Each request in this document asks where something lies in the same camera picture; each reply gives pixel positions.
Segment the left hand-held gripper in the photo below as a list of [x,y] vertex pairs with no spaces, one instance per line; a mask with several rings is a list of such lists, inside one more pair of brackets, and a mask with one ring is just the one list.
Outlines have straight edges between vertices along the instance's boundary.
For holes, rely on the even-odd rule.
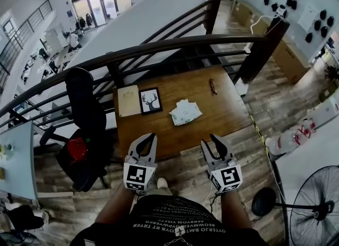
[[157,135],[148,133],[134,140],[128,151],[128,161],[123,165],[123,183],[138,195],[145,195],[153,181],[157,164],[155,162]]

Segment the white wet wipe pack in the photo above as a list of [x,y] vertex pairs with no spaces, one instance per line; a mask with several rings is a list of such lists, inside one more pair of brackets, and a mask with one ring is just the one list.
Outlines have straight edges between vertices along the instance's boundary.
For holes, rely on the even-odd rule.
[[175,126],[188,124],[202,115],[196,102],[189,102],[187,99],[176,103],[176,108],[169,112]]

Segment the person's right forearm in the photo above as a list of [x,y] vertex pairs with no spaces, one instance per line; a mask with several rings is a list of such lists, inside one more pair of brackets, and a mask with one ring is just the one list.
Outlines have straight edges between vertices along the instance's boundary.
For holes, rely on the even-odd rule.
[[236,190],[221,195],[221,222],[230,230],[251,229],[251,221]]

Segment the person's left forearm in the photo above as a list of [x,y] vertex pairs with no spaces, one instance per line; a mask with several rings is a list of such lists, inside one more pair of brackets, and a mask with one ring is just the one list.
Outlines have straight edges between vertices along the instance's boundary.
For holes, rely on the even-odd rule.
[[99,212],[95,223],[116,224],[124,220],[130,214],[134,196],[131,189],[121,184]]

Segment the black framed deer picture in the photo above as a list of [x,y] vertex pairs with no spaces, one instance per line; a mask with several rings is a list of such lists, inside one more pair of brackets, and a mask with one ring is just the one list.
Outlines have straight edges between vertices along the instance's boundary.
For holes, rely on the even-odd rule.
[[163,111],[159,90],[157,87],[140,90],[139,102],[142,115]]

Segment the wrapped plastic bottle pack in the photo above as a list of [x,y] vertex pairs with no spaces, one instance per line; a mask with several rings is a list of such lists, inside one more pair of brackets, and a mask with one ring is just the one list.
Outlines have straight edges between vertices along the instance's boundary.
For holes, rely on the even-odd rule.
[[316,131],[315,128],[316,124],[312,119],[304,119],[283,133],[267,138],[265,146],[268,149],[270,160],[276,161],[281,156],[291,153],[305,144]]

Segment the small white floor box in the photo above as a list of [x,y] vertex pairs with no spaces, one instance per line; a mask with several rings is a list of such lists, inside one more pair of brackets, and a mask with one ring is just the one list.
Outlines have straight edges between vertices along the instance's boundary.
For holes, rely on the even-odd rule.
[[235,88],[240,97],[244,97],[247,95],[249,84],[245,84],[241,78],[235,84]]

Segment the person's black printed shirt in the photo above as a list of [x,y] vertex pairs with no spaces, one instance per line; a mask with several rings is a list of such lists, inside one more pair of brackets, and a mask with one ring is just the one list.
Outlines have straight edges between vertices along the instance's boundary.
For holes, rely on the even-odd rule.
[[115,224],[94,223],[70,246],[269,246],[254,229],[230,230],[202,205],[179,196],[141,198]]

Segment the white storage box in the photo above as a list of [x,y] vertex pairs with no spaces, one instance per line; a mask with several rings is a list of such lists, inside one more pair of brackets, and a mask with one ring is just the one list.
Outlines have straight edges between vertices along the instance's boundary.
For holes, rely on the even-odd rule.
[[307,111],[306,118],[318,128],[339,115],[339,103],[334,97],[328,98],[316,107]]

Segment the long cardboard box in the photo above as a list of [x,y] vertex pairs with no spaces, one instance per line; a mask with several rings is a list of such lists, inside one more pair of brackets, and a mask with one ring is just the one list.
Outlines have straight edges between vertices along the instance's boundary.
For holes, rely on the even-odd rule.
[[[267,17],[260,19],[262,13],[250,3],[242,0],[235,0],[231,14],[239,24],[248,29],[257,22],[253,27],[255,34],[268,32],[272,22]],[[296,84],[310,69],[310,64],[306,57],[287,35],[280,41],[272,57],[291,84]]]

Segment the pale blue desk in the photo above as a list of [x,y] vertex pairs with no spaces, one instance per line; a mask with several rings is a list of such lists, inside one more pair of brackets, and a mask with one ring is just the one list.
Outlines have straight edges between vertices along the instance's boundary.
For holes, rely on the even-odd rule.
[[0,170],[4,169],[0,191],[27,199],[38,197],[33,136],[32,122],[12,127],[0,134]]

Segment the white gooseneck holder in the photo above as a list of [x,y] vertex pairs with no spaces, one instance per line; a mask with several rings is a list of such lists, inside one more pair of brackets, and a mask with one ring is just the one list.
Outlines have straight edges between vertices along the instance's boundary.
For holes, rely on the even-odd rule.
[[273,9],[273,12],[274,12],[274,15],[273,16],[269,16],[269,15],[262,15],[258,18],[258,20],[256,22],[254,22],[251,26],[250,26],[250,31],[251,31],[251,34],[254,34],[254,31],[253,31],[253,28],[254,26],[256,26],[257,24],[259,24],[260,20],[261,19],[270,19],[270,20],[273,20],[275,18],[285,18],[285,15],[287,13],[287,10],[286,10],[286,7],[284,5],[279,5],[277,3],[273,4],[272,5],[272,9]]

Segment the black metal balcony railing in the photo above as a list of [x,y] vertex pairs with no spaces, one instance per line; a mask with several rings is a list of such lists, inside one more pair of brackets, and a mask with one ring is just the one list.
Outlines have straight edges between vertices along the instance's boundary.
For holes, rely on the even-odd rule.
[[50,0],[46,0],[10,36],[8,43],[0,53],[0,94],[3,92],[10,71],[28,39],[51,12]]

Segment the black pedestal fan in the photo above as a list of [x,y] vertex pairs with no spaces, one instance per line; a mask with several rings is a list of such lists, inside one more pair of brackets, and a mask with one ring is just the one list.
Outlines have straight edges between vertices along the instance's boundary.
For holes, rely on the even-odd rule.
[[339,246],[339,166],[314,172],[292,205],[277,203],[271,188],[259,190],[252,201],[252,212],[259,217],[275,207],[290,209],[289,231],[294,246]]

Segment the white wall poster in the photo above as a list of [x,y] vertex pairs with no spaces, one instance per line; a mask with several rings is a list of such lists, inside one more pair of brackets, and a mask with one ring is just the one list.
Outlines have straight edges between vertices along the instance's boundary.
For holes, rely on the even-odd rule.
[[297,23],[305,32],[307,32],[312,26],[317,15],[318,10],[314,8],[312,5],[308,4],[305,6]]

